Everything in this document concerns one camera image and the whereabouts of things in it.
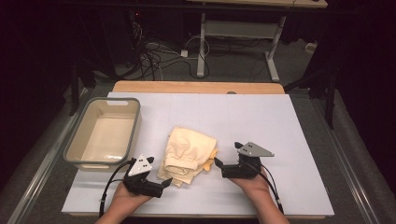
black cable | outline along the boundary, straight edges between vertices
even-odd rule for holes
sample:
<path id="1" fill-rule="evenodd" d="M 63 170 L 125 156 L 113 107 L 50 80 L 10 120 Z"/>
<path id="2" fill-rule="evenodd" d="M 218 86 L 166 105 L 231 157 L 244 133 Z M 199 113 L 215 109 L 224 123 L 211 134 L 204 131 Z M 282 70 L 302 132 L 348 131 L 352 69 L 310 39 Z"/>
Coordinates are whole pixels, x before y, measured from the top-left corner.
<path id="1" fill-rule="evenodd" d="M 260 175 L 260 176 L 265 180 L 265 182 L 267 182 L 268 186 L 270 187 L 271 191 L 272 191 L 273 194 L 274 194 L 274 197 L 275 197 L 275 200 L 276 200 L 276 203 L 277 203 L 277 208 L 280 210 L 280 212 L 281 212 L 282 214 L 284 214 L 282 202 L 281 202 L 280 199 L 279 199 L 279 195 L 277 194 L 277 191 L 274 189 L 273 185 L 272 185 L 271 182 L 268 180 L 268 178 L 267 178 L 265 175 L 263 175 L 262 172 L 257 171 L 256 168 L 254 168 L 254 166 L 252 166 L 251 164 L 249 164 L 249 163 L 247 163 L 247 162 L 244 162 L 244 164 L 247 165 L 248 167 L 250 167 L 252 170 L 256 171 L 257 174 Z"/>
<path id="2" fill-rule="evenodd" d="M 274 184 L 274 189 L 275 189 L 275 191 L 276 191 L 276 193 L 277 193 L 276 183 L 275 183 L 274 177 L 271 175 L 271 172 L 267 169 L 267 167 L 265 167 L 264 165 L 262 165 L 262 167 L 268 172 L 268 175 L 271 176 L 271 179 L 272 179 L 273 184 Z"/>
<path id="3" fill-rule="evenodd" d="M 111 175 L 110 179 L 108 180 L 105 190 L 103 192 L 102 195 L 102 199 L 100 200 L 100 208 L 99 208 L 99 218 L 105 213 L 105 201 L 106 201 L 106 196 L 107 196 L 107 190 L 108 187 L 110 186 L 111 183 L 113 183 L 113 178 L 114 176 L 117 174 L 117 172 L 125 165 L 131 164 L 132 161 L 125 161 L 123 162 L 113 173 L 113 175 Z"/>

cloth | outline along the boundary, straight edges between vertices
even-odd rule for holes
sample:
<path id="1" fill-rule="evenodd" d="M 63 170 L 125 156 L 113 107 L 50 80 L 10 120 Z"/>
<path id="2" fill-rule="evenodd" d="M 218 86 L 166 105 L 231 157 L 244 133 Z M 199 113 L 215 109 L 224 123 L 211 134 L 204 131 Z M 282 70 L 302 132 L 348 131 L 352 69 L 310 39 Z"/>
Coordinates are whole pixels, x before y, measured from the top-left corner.
<path id="1" fill-rule="evenodd" d="M 173 178 L 172 183 L 190 184 L 202 170 L 209 171 L 216 156 L 217 140 L 203 133 L 175 127 L 166 144 L 165 155 L 157 176 Z"/>

white table surface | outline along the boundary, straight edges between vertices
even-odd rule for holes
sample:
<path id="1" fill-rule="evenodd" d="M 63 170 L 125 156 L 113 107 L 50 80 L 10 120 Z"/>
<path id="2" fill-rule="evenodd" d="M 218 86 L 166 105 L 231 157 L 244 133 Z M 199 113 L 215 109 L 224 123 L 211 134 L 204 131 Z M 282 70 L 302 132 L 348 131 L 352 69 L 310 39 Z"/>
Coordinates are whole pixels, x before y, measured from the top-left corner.
<path id="1" fill-rule="evenodd" d="M 134 97 L 141 104 L 142 123 L 134 156 L 154 157 L 148 180 L 156 177 L 167 137 L 175 126 L 190 128 L 218 139 L 217 157 L 224 164 L 236 164 L 233 143 L 254 142 L 275 153 L 262 158 L 270 170 L 285 215 L 299 217 L 333 216 L 332 205 L 304 138 L 287 94 L 199 94 L 111 92 L 109 97 Z M 64 203 L 63 212 L 73 215 L 97 214 L 110 173 L 78 171 Z M 107 192 L 108 207 L 117 184 Z M 251 217 L 253 207 L 243 192 L 220 169 L 212 165 L 190 185 L 170 186 L 161 199 L 143 204 L 137 216 L 164 217 Z"/>

plastic tub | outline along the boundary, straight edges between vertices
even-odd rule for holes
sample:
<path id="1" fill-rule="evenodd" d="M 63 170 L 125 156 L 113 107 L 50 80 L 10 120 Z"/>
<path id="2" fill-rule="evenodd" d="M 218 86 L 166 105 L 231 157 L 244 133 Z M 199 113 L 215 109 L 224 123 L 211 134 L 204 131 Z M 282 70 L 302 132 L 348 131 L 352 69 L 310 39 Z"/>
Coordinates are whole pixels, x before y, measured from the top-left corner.
<path id="1" fill-rule="evenodd" d="M 83 171 L 114 172 L 134 155 L 141 119 L 135 98 L 91 99 L 72 132 L 64 159 Z"/>

human hand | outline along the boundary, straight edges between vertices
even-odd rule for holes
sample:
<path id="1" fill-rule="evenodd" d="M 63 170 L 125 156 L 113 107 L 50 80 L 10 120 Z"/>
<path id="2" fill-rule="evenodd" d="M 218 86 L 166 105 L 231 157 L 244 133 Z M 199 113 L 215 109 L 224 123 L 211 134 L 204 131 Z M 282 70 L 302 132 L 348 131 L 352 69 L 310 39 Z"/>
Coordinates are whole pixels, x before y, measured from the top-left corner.
<path id="1" fill-rule="evenodd" d="M 257 217 L 261 224 L 287 224 L 286 217 L 280 212 L 273 202 L 270 194 L 268 183 L 260 175 L 252 179 L 236 179 L 230 178 L 242 191 L 247 195 L 253 203 Z"/>
<path id="2" fill-rule="evenodd" d="M 262 174 L 267 177 L 263 168 Z M 239 186 L 250 200 L 258 198 L 259 195 L 270 193 L 267 182 L 260 175 L 256 175 L 253 179 L 230 178 L 230 180 Z"/>
<path id="3" fill-rule="evenodd" d="M 117 186 L 113 199 L 107 211 L 96 224 L 121 223 L 131 215 L 140 205 L 148 202 L 152 197 L 146 195 L 134 195 L 128 191 L 122 182 Z"/>

